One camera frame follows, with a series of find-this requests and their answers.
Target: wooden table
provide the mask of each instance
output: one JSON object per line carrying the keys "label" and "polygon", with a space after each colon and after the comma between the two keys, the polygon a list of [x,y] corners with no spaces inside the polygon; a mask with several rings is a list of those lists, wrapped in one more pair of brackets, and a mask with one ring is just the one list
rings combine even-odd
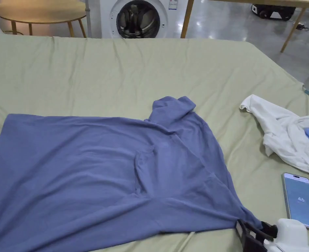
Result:
{"label": "wooden table", "polygon": [[[296,29],[302,15],[309,8],[309,0],[214,0],[221,2],[233,2],[233,3],[251,3],[251,4],[267,4],[267,5],[279,5],[279,6],[292,6],[302,8],[299,16],[297,17],[294,26],[292,27],[290,34],[288,35],[286,41],[284,42],[281,51],[284,52],[288,42],[290,41],[294,30]],[[194,0],[188,0],[186,14],[183,21],[183,27],[181,32],[181,38],[186,38],[186,33],[188,29],[189,19],[191,17],[192,8],[193,8]]]}
{"label": "wooden table", "polygon": [[81,19],[86,16],[85,4],[78,0],[2,0],[0,18],[10,20],[13,34],[17,34],[16,22],[29,24],[67,23],[70,35],[74,37],[72,21],[78,20],[86,38]]}

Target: washing machine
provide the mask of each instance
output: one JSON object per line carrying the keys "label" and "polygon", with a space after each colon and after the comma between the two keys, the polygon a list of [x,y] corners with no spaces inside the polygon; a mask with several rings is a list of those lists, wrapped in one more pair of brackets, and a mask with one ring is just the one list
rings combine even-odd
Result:
{"label": "washing machine", "polygon": [[102,38],[172,38],[178,0],[100,0]]}

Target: washing machine drum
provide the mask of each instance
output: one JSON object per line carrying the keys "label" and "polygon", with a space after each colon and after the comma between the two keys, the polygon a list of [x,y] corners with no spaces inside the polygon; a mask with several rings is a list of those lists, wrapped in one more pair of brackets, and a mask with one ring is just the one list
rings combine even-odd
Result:
{"label": "washing machine drum", "polygon": [[123,38],[155,38],[160,17],[152,4],[135,0],[124,5],[117,15],[117,30]]}

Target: blue shirt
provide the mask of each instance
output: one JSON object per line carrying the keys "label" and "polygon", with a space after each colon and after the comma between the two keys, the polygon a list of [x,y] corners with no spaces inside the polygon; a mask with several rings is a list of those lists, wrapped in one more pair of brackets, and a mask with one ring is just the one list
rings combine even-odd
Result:
{"label": "blue shirt", "polygon": [[0,135],[0,252],[83,252],[162,232],[261,223],[187,97],[145,121],[10,114]]}

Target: floor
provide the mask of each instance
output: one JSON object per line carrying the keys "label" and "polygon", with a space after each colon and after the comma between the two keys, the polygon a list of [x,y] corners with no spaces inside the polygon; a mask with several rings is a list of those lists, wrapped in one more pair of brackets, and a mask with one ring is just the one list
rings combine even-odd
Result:
{"label": "floor", "polygon": [[[181,34],[186,4],[186,0],[179,0],[176,38]],[[309,30],[296,30],[285,52],[280,53],[300,10],[295,11],[290,21],[283,22],[261,19],[250,8],[250,4],[195,0],[186,37],[250,42],[309,88]],[[99,0],[90,0],[90,9],[93,37],[100,38]],[[309,27],[309,10],[302,21]],[[5,20],[0,20],[0,26],[5,30],[11,29]],[[73,26],[75,36],[81,37],[79,24],[74,22]],[[17,29],[24,34],[29,33],[25,24],[18,24]],[[33,25],[33,34],[66,37],[69,30],[67,24]]]}

